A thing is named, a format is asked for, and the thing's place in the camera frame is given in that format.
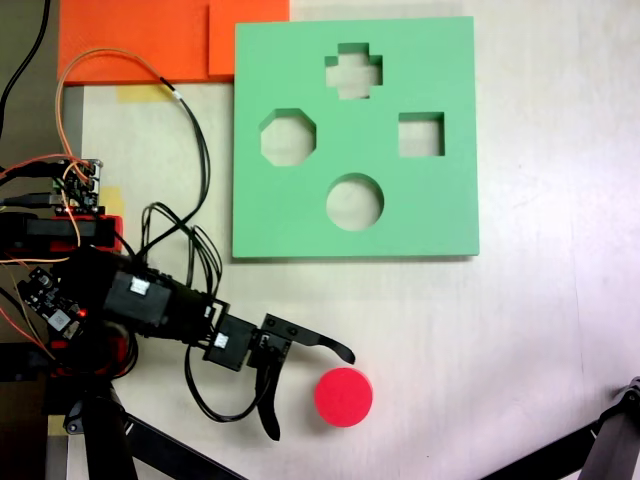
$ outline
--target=cross-shaped hole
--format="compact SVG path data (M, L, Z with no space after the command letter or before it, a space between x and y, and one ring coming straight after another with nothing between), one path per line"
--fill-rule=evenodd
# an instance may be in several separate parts
M368 43L341 43L338 55L325 57L327 86L338 98L369 98L372 87L382 85L382 56L369 55Z

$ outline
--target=octagonal hole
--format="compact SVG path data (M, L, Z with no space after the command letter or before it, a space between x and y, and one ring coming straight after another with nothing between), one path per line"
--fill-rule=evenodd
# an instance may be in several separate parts
M274 110L260 130L262 155L276 167L301 165L316 149L316 124L299 108Z
M336 180L327 197L327 215L343 230L365 230L375 224L384 209L378 183L367 175L351 173Z

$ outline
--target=orange wire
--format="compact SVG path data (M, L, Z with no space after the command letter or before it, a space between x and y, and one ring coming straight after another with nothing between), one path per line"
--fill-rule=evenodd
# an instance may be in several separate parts
M38 342L35 338L33 338L31 335L29 335L28 333L26 333L24 330L22 330L18 325L15 324L15 322L13 320L11 320L11 317L9 317L9 315L7 315L7 313L4 311L4 309L2 307L0 307L0 314L2 314L2 316L5 318L5 320L7 322L9 322L9 324L15 328L18 333L20 335L22 335L24 338L26 338L27 340L29 340L30 342L35 343L36 345L38 345L40 348L44 348L44 346Z
M62 125L62 93L64 90L64 82L67 79L67 76L69 75L71 70L73 70L73 68L76 66L78 62L80 62L83 59L87 60L91 57L105 55L105 54L111 54L111 55L116 54L116 55L121 55L123 57L133 59L138 63L140 63L141 65L143 65L145 68L147 68L158 79L162 78L158 70L156 70L153 67L153 65L147 62L144 58L136 55L133 52L130 52L129 50L125 50L122 48L111 48L111 47L92 48L91 50L87 50L86 52L81 53L80 55L75 57L73 60L71 60L71 62L67 65L67 67L62 72L62 75L60 75L60 79L58 80L58 88L56 89L56 127L58 129L58 136L60 137L60 142L62 142L62 148L69 155L72 155L73 152L71 151L71 145L69 144L67 135L64 132L64 126Z
M30 158L29 160L25 160L24 162L20 162L17 165L12 165L11 167L7 168L5 171L0 173L0 178L4 177L5 175L7 175L7 173L9 173L12 170L15 170L16 168L20 168L20 167L24 167L25 165L29 165L31 163L35 163L35 162L40 162L42 160L48 160L51 158L68 158L72 163L82 163L84 165L89 165L89 162L87 162L86 160L83 160L81 158L78 157L74 157L73 155L67 155L64 153L53 153L51 155L42 155L41 157L35 157L35 158ZM81 176L84 177L83 181L87 180L87 176L82 173L79 168L76 167L76 172Z
M64 171L64 175L62 175L62 180L67 178L69 174L69 170L73 168L73 163L70 164L67 169ZM76 223L76 219L73 218L73 213L71 213L71 208L69 208L69 202L67 201L67 195L64 193L64 190L60 190L62 194L62 202L64 203L65 211L69 214L69 218L71 219L71 223L73 224L73 229L76 231L76 237L78 238L78 248L80 247L80 230L78 230L78 224Z

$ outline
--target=yellow tape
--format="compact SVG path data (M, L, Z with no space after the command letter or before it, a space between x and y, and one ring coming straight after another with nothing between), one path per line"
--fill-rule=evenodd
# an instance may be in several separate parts
M116 86L118 103L154 103L171 102L171 90L165 85L118 85Z
M47 434L50 437L64 437L67 431L62 426L64 423L64 415L49 415L47 417Z
M100 187L100 203L105 207L107 215L124 218L124 200L118 187Z

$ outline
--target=black metal leg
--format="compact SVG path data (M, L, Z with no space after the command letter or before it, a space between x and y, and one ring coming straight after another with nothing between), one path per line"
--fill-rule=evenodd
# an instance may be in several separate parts
M91 480L138 480L119 405L85 400L82 425Z
M482 480L560 480L582 468L598 428L593 422Z
M608 418L587 458L579 480L631 480L640 453L640 427L633 412Z
M131 415L127 438L135 458L175 480L247 480Z

